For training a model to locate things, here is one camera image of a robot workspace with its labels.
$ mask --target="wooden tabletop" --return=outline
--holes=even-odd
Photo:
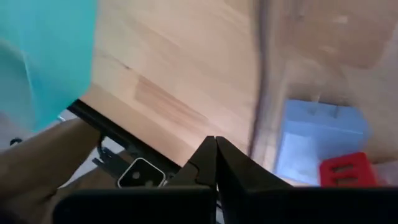
[[[254,0],[99,0],[82,100],[183,165],[207,135],[246,152],[258,86]],[[398,158],[398,2],[270,1],[273,166],[286,97],[356,106],[373,161]]]

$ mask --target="black metal frame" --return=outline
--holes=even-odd
[[[76,100],[68,107],[68,110],[125,149],[134,147],[135,150],[139,152],[139,157],[145,158],[166,174],[176,174],[181,169],[179,165],[156,151],[154,148],[148,146],[146,143],[142,142],[140,139],[118,126],[116,123],[103,116],[81,100]]]

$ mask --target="red plastic crate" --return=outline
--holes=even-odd
[[[365,153],[357,152],[323,161],[319,167],[322,187],[375,187],[376,176]]]

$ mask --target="light blue container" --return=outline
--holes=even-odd
[[[38,130],[90,85],[95,0],[0,0],[0,111]]]

